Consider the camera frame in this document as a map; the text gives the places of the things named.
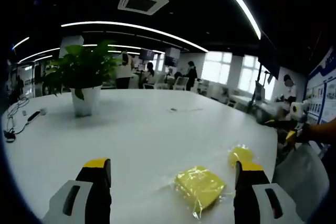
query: green leaf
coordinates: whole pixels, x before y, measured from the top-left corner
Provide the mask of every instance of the green leaf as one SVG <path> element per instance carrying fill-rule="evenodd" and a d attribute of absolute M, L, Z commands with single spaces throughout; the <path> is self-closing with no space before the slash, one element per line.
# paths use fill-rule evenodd
<path fill-rule="evenodd" d="M 107 55 L 108 50 L 113 50 L 112 47 L 109 47 L 109 45 L 113 45 L 113 43 L 115 43 L 113 40 L 103 40 L 94 48 L 92 54 L 101 56 Z"/>
<path fill-rule="evenodd" d="M 84 101 L 84 95 L 82 89 L 75 89 L 75 96 L 77 96 L 80 100 Z"/>
<path fill-rule="evenodd" d="M 83 49 L 83 46 L 81 45 L 70 45 L 70 46 L 66 46 L 65 47 L 65 50 L 71 54 L 71 55 L 74 55 L 74 56 L 77 56 L 81 53 Z"/>

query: yellow sponge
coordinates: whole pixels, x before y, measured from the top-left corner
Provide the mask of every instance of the yellow sponge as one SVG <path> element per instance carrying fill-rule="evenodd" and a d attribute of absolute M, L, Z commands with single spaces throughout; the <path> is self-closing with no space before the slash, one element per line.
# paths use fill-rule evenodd
<path fill-rule="evenodd" d="M 203 166 L 195 166 L 179 173 L 175 182 L 193 212 L 201 212 L 211 205 L 226 186 L 217 175 Z"/>
<path fill-rule="evenodd" d="M 244 147 L 235 147 L 230 153 L 229 153 L 229 164 L 232 167 L 236 167 L 237 161 L 241 162 L 252 162 L 253 159 L 253 153 Z"/>

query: white table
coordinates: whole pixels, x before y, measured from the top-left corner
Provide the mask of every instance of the white table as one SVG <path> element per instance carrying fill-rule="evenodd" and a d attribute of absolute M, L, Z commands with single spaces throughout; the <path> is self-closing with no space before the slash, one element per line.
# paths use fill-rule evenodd
<path fill-rule="evenodd" d="M 99 157 L 111 159 L 113 224 L 196 223 L 171 187 L 178 172 L 195 165 L 228 184 L 229 195 L 203 214 L 204 223 L 234 223 L 235 171 L 227 156 L 237 144 L 247 145 L 267 177 L 273 176 L 276 131 L 192 92 L 102 90 L 99 111 L 86 118 L 74 117 L 70 93 L 33 98 L 24 110 L 29 116 L 43 107 L 45 116 L 5 144 L 19 189 L 39 218 L 51 196 L 75 179 L 84 163 Z M 17 127 L 26 120 L 18 111 Z"/>
<path fill-rule="evenodd" d="M 244 97 L 242 95 L 230 95 L 230 99 L 245 106 L 247 106 L 248 103 L 252 100 L 251 97 Z"/>

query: ceiling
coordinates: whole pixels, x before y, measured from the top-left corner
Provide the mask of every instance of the ceiling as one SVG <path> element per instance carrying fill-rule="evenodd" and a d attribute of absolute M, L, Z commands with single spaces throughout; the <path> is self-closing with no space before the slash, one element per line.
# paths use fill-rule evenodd
<path fill-rule="evenodd" d="M 118 10 L 119 0 L 7 1 L 10 20 L 7 52 L 12 62 L 59 47 L 62 37 L 78 34 L 82 34 L 85 44 L 113 39 L 118 45 L 162 50 L 173 44 L 182 51 L 201 52 L 176 39 L 131 27 L 60 26 L 97 20 L 150 27 L 191 41 L 207 50 L 256 56 L 259 52 L 260 41 L 235 0 L 169 0 L 152 16 Z M 262 39 L 270 40 L 269 43 L 274 46 L 281 66 L 307 74 L 334 43 L 332 3 L 335 0 L 244 2 L 262 31 Z M 11 46 L 26 37 L 30 39 L 19 45 L 15 52 L 10 50 Z"/>

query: air conditioner vent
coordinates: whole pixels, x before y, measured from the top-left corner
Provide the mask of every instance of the air conditioner vent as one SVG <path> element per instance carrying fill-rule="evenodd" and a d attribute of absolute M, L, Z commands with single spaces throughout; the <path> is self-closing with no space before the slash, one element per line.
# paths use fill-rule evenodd
<path fill-rule="evenodd" d="M 169 0 L 120 0 L 118 9 L 153 15 L 168 2 Z"/>

